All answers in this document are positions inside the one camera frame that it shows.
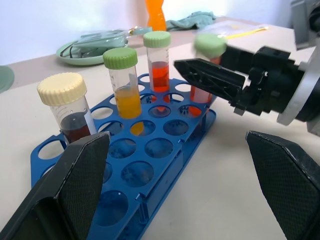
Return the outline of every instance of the white table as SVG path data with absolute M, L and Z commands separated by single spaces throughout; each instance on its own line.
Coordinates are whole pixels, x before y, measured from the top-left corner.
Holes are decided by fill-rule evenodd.
M 295 51 L 291 29 L 270 26 L 268 31 L 235 38 L 229 44 L 257 51 L 266 45 L 293 52 L 297 63 L 307 61 L 312 49 Z M 192 58 L 191 44 L 170 49 L 170 60 Z M 139 56 L 137 73 L 148 71 L 147 58 Z M 112 93 L 103 65 L 80 72 L 91 107 Z M 170 66 L 170 77 L 180 78 Z M 4 227 L 31 188 L 30 153 L 59 129 L 49 107 L 42 104 L 37 84 L 0 94 L 0 229 Z M 217 120 L 177 181 L 144 240 L 285 240 L 258 182 L 245 135 L 248 130 L 277 135 L 300 144 L 316 161 L 320 139 L 294 121 L 285 127 L 277 114 L 260 117 L 233 113 L 227 101 L 212 108 Z

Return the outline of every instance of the orange liquid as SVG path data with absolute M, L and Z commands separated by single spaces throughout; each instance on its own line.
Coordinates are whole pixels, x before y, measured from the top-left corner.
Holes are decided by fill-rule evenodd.
M 134 119 L 142 113 L 138 88 L 130 86 L 118 88 L 114 93 L 119 116 L 124 119 Z M 134 135 L 140 135 L 144 131 L 144 123 L 139 122 L 131 128 Z
M 153 31 L 166 31 L 166 20 L 162 11 L 164 0 L 145 0 L 146 9 L 149 13 L 148 26 Z
M 220 56 L 214 57 L 214 58 L 210 59 L 210 62 L 219 65 L 221 62 L 221 57 Z M 195 103 L 205 104 L 205 103 L 209 103 L 211 101 L 212 94 L 208 93 L 202 89 L 199 89 L 195 86 L 191 86 L 190 99 L 191 99 L 191 101 L 193 101 Z M 189 111 L 194 117 L 198 117 L 201 114 L 201 110 L 197 107 L 190 106 Z
M 152 63 L 152 80 L 151 89 L 154 92 L 162 93 L 169 91 L 169 65 L 164 61 L 156 61 Z M 170 103 L 170 97 L 167 95 L 163 98 L 166 103 Z M 157 107 L 161 112 L 164 111 L 164 107 Z

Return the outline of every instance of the orange bottle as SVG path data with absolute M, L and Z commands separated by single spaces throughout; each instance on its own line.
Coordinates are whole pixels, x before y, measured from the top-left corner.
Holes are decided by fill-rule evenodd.
M 146 9 L 149 13 L 148 26 L 153 31 L 166 31 L 166 20 L 162 11 L 164 0 L 145 0 Z

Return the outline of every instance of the yellow liquid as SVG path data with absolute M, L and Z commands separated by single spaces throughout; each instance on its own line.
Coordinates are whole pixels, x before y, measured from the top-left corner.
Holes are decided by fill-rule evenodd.
M 123 119 L 134 119 L 142 113 L 138 89 L 130 86 L 118 88 L 114 93 L 119 116 Z M 131 127 L 132 134 L 138 136 L 144 131 L 144 123 L 139 122 Z

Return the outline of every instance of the green screw cap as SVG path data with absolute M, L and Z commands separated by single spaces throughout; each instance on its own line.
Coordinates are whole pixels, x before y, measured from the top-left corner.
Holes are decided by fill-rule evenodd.
M 103 54 L 103 62 L 108 69 L 127 69 L 138 63 L 137 51 L 130 47 L 118 47 Z
M 209 59 L 217 58 L 225 53 L 227 40 L 212 33 L 202 33 L 195 37 L 193 47 Z
M 143 35 L 143 45 L 146 48 L 157 49 L 168 47 L 171 35 L 167 31 L 151 31 Z

